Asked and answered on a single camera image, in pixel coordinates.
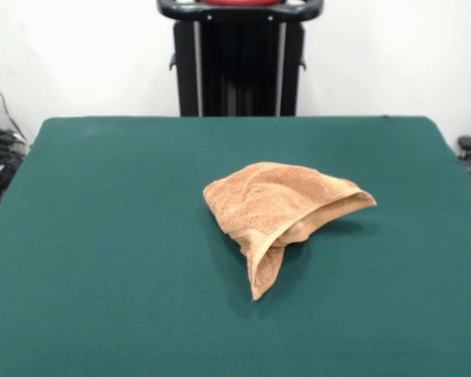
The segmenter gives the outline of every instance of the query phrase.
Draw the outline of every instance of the green felt surface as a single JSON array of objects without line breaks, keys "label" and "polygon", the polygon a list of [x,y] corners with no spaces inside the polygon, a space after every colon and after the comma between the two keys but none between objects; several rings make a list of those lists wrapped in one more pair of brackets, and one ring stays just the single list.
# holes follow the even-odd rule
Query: green felt surface
[{"label": "green felt surface", "polygon": [[[378,207],[252,302],[203,187],[314,167]],[[49,120],[0,206],[0,376],[471,376],[471,180],[424,118]]]}]

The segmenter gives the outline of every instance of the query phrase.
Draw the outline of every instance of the vertical rod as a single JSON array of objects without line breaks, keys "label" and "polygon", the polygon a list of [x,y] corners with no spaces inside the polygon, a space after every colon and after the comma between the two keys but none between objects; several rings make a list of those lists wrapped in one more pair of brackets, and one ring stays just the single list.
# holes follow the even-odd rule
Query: vertical rod
[{"label": "vertical rod", "polygon": [[197,81],[197,105],[199,116],[203,116],[203,58],[201,56],[201,24],[194,22],[194,42],[195,42],[195,80]]},{"label": "vertical rod", "polygon": [[281,116],[281,100],[283,98],[284,49],[286,49],[286,23],[279,24],[279,45],[277,52],[276,78],[276,116]]}]

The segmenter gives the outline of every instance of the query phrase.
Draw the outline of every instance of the black stand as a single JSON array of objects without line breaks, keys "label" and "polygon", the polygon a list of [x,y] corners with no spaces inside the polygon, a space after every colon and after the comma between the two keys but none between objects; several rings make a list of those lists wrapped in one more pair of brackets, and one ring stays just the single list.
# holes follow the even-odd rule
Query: black stand
[{"label": "black stand", "polygon": [[181,20],[173,59],[181,115],[295,115],[304,42],[299,21],[322,7],[322,0],[266,7],[159,0],[162,13]]}]

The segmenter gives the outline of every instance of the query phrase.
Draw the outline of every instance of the crumpled towel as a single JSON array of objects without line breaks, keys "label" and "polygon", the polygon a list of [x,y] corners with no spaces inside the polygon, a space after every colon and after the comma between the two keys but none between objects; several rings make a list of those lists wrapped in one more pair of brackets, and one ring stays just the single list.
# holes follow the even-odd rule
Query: crumpled towel
[{"label": "crumpled towel", "polygon": [[307,167],[255,163],[208,185],[204,199],[247,259],[253,300],[276,281],[284,248],[321,226],[376,205],[351,181]]}]

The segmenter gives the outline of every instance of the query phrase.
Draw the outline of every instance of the black handle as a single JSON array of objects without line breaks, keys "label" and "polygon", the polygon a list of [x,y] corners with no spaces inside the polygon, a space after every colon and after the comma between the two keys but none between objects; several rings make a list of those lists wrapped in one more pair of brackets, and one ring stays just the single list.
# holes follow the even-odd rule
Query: black handle
[{"label": "black handle", "polygon": [[324,0],[307,0],[298,5],[232,6],[157,0],[159,12],[166,17],[202,22],[302,22],[318,17],[323,4]]}]

